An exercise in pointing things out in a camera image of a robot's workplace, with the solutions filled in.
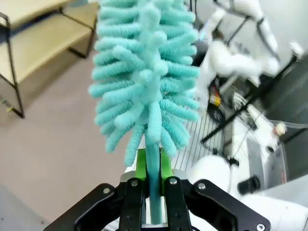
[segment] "beige floor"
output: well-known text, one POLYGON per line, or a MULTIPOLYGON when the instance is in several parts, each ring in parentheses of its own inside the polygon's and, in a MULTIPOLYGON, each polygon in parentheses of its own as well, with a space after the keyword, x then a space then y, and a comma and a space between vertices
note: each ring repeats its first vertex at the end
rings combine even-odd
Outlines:
MULTIPOLYGON (((88 94, 92 56, 65 52, 21 85, 26 119, 0 106, 0 184, 53 221, 102 182, 117 185, 124 172, 125 137, 114 154, 94 125, 88 94)), ((0 94, 10 98, 0 80, 0 94)))

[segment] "wooden shelf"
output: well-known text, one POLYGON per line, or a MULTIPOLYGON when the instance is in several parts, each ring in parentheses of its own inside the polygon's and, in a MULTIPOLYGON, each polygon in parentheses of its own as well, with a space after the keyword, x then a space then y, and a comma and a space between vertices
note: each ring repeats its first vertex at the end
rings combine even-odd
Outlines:
POLYGON ((72 18, 75 18, 84 24, 93 27, 94 20, 98 13, 98 3, 94 2, 80 7, 67 7, 64 13, 72 18))
MULTIPOLYGON (((56 14, 11 38, 17 82, 90 33, 91 29, 56 14)), ((0 44, 0 54, 0 73, 13 83, 5 42, 0 44)))
POLYGON ((14 28, 48 11, 58 9, 69 1, 71 0, 0 0, 0 12, 9 16, 11 28, 14 28))

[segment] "shelf unit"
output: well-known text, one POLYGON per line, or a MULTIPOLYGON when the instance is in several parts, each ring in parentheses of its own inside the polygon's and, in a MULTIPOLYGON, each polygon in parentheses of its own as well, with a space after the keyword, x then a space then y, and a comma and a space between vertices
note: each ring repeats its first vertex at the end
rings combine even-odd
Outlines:
POLYGON ((14 88, 19 110, 4 99, 1 103, 8 107, 8 111, 14 111, 21 118, 25 117, 25 112, 19 84, 25 78, 64 50, 69 50, 81 58, 89 56, 99 6, 97 3, 91 3, 81 7, 64 8, 69 1, 0 1, 0 31, 5 34, 5 42, 0 43, 0 77, 14 88), (54 10, 57 13, 11 36, 13 29, 54 10), (90 36, 90 39, 85 54, 71 48, 87 36, 90 36))

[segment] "silver bolt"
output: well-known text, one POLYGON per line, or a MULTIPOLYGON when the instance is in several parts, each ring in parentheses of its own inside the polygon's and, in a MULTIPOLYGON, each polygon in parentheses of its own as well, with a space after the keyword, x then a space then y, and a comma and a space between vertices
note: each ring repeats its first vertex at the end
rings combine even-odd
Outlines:
POLYGON ((105 188, 104 190, 103 190, 103 193, 104 194, 107 194, 107 193, 109 193, 110 192, 110 189, 108 189, 108 188, 105 188))
POLYGON ((133 180, 130 184, 131 186, 136 187, 138 185, 138 181, 133 180))
POLYGON ((265 230, 265 226, 263 224, 257 225, 257 231, 264 231, 264 230, 265 230))
POLYGON ((201 189, 201 190, 205 189, 205 184, 199 183, 198 188, 201 189))
POLYGON ((177 179, 174 179, 174 178, 171 178, 171 179, 169 180, 169 182, 170 182, 170 184, 172 184, 172 185, 175 185, 175 184, 178 183, 177 179))

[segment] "cleaning brush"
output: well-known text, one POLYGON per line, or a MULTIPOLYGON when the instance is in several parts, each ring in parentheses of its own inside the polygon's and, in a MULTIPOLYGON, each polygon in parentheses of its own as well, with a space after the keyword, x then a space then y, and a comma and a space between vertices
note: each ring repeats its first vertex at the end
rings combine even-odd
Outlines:
POLYGON ((131 166, 145 135, 150 207, 160 208, 159 145, 173 157, 189 142, 183 122, 198 120, 194 88, 198 68, 190 66, 198 38, 183 0, 101 0, 98 41, 89 92, 100 99, 95 123, 115 150, 130 130, 125 155, 131 166))

